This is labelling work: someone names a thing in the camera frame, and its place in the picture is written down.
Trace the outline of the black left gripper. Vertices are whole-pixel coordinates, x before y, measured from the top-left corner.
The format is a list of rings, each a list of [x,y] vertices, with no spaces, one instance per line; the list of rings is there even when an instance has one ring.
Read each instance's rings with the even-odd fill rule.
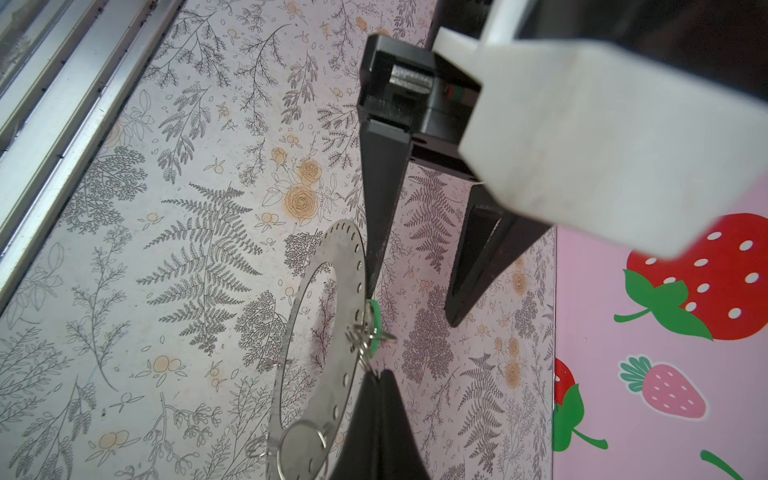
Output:
[[[409,161],[478,180],[458,145],[481,87],[433,52],[381,34],[367,38],[359,80],[366,296],[372,297]],[[448,324],[459,326],[496,278],[550,229],[502,207],[483,184],[473,186],[445,302]]]

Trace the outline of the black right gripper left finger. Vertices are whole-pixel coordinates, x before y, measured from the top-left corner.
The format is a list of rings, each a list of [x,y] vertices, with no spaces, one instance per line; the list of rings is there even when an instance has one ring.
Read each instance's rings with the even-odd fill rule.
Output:
[[[345,442],[330,480],[375,480],[379,478],[382,424],[380,381],[364,375]]]

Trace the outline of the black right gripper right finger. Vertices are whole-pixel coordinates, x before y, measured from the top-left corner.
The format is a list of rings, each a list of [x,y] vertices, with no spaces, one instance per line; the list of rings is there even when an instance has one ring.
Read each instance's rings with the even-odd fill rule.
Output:
[[[384,480],[429,480],[419,453],[400,390],[391,370],[382,370],[380,390],[379,478]]]

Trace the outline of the clear acrylic keyring holder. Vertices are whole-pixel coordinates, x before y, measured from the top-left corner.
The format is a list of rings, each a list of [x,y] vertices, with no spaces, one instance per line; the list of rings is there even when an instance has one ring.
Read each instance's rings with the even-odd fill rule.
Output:
[[[315,479],[331,453],[356,370],[345,336],[366,300],[365,252],[351,220],[312,251],[278,353],[266,440],[268,479]]]

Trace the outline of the silver key green tag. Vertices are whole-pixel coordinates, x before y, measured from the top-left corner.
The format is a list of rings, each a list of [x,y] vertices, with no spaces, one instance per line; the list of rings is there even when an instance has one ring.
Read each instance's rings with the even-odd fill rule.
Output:
[[[383,317],[379,303],[374,299],[366,299],[362,312],[356,317],[360,323],[354,323],[347,328],[345,336],[355,354],[356,363],[375,378],[379,371],[372,365],[377,352],[385,344],[394,344],[397,337],[387,332],[383,327]]]

